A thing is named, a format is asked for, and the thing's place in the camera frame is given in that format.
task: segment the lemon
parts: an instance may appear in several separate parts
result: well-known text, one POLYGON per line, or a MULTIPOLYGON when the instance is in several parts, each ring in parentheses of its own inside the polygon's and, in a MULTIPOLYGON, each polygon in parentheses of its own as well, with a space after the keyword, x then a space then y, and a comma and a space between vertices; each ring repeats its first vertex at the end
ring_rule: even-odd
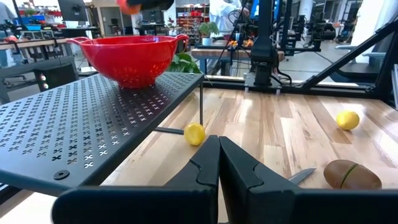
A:
POLYGON ((198 146, 205 140, 205 129, 199 123, 190 123, 184 129, 184 138, 192 146, 198 146))
POLYGON ((337 115, 337 125, 343 130, 351 130, 358 126, 359 116, 354 111, 343 111, 337 115))

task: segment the white shirt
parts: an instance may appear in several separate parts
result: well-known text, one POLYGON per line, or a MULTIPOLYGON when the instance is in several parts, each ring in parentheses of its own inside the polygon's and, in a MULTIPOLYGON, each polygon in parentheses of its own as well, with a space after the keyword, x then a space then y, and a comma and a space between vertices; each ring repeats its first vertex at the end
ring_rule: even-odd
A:
POLYGON ((210 22, 217 24, 220 33, 218 35, 211 34, 212 37, 221 37, 224 34, 230 34, 234 29, 232 22, 236 20, 235 16, 231 14, 228 19, 228 14, 233 10, 241 10, 242 3, 240 0, 230 0, 231 3, 226 2, 228 0, 210 0, 210 22))

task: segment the wood grain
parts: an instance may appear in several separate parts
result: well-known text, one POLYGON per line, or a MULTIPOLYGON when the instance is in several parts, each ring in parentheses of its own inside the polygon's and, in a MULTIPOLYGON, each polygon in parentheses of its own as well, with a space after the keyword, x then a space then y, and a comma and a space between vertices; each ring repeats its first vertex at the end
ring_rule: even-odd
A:
MULTIPOLYGON (((229 137, 286 178, 316 167, 301 187, 329 189, 323 178, 324 167, 335 159, 349 159, 377 174, 383 188, 398 188, 398 112, 381 101, 205 89, 203 102, 207 134, 229 137), (361 123, 356 129, 342 131, 337 127, 335 119, 342 110, 359 114, 361 123)), ((198 121, 198 104, 195 91, 162 126, 183 128, 198 121)), ((182 136, 152 133, 103 185, 164 185, 197 149, 182 136)), ((221 191, 219 221, 227 222, 221 191)), ((53 201, 51 196, 34 193, 0 223, 23 223, 26 218, 50 223, 53 201)))

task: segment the shelving unit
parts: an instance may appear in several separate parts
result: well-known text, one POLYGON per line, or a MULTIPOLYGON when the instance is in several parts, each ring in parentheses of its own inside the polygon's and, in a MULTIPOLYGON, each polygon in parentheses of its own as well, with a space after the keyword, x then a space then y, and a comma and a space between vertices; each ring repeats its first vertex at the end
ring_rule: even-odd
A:
POLYGON ((210 20, 209 4, 202 4, 200 7, 184 5, 176 7, 176 12, 177 24, 182 27, 182 33, 190 37, 190 44, 200 42, 201 35, 198 28, 202 22, 210 20))

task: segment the knife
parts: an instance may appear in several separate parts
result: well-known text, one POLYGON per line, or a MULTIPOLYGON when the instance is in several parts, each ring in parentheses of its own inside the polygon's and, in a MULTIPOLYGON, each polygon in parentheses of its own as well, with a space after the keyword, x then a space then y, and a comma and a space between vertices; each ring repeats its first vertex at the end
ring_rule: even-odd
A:
POLYGON ((300 172, 294 174, 291 178, 289 178, 289 181, 295 185, 298 185, 299 183, 301 183, 301 181, 309 177, 316 169, 317 168, 308 168, 301 170, 300 172))

